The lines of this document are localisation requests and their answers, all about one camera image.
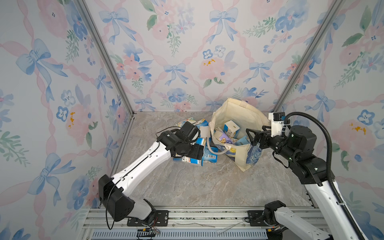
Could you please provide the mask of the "purple tissue pack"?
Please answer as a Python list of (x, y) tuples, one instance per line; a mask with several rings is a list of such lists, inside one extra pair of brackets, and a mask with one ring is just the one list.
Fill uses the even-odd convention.
[(221, 134), (217, 139), (222, 143), (222, 144), (231, 144), (233, 145), (233, 141), (230, 137), (228, 137), (226, 134)]

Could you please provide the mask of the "light blue tissue pack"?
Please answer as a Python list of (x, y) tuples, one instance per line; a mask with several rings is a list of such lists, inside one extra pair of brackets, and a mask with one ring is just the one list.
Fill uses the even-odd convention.
[(244, 136), (240, 139), (238, 139), (235, 143), (236, 146), (243, 146), (243, 145), (248, 145), (250, 144), (250, 139), (248, 136)]

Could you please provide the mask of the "blue white tissue pack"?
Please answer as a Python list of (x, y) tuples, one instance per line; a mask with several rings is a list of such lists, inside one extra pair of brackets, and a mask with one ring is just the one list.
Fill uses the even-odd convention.
[(236, 138), (240, 129), (233, 120), (229, 120), (224, 124), (223, 132), (230, 138)]
[(200, 130), (200, 138), (206, 139), (210, 137), (209, 123), (205, 119), (198, 121), (196, 126)]

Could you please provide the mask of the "blue cartoon tissue pack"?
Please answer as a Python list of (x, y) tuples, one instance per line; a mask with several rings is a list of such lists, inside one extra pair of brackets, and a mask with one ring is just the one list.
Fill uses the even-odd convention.
[(197, 166), (203, 166), (202, 160), (197, 160), (197, 159), (193, 159), (193, 158), (189, 158), (189, 157), (185, 157), (185, 156), (173, 158), (173, 160), (176, 162), (184, 162), (184, 163), (193, 164), (193, 165), (197, 165)]

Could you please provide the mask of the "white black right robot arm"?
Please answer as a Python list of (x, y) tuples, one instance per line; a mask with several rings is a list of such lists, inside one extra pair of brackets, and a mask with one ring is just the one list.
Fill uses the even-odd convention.
[(254, 222), (287, 228), (303, 240), (367, 239), (341, 197), (329, 165), (313, 154), (317, 137), (309, 128), (293, 126), (288, 137), (272, 136), (266, 126), (261, 131), (247, 129), (246, 133), (252, 145), (272, 149), (274, 156), (288, 161), (286, 167), (315, 200), (331, 232), (326, 233), (298, 217), (281, 201), (266, 204), (263, 215), (254, 218)]

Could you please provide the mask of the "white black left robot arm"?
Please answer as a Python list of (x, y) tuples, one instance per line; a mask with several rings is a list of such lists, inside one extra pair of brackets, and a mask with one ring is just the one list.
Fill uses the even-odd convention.
[(149, 149), (122, 171), (99, 179), (99, 198), (106, 215), (115, 222), (126, 217), (136, 218), (148, 225), (155, 220), (156, 209), (148, 200), (134, 200), (130, 196), (153, 170), (174, 157), (200, 160), (204, 146), (197, 144), (200, 129), (190, 122), (180, 128), (162, 131)]

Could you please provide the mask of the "cream canvas tote bag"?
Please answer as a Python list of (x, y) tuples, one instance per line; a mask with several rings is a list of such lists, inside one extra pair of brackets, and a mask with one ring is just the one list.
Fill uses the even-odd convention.
[(251, 145), (246, 129), (261, 130), (269, 125), (267, 117), (252, 105), (228, 98), (212, 115), (210, 137), (218, 154), (229, 157), (244, 172), (261, 156), (261, 149)]

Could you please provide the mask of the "blue white tissue pack back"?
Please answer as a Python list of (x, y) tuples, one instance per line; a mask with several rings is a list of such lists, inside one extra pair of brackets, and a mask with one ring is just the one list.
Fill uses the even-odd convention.
[(209, 123), (205, 119), (198, 121), (196, 126), (200, 130), (200, 138), (206, 139), (210, 137)]

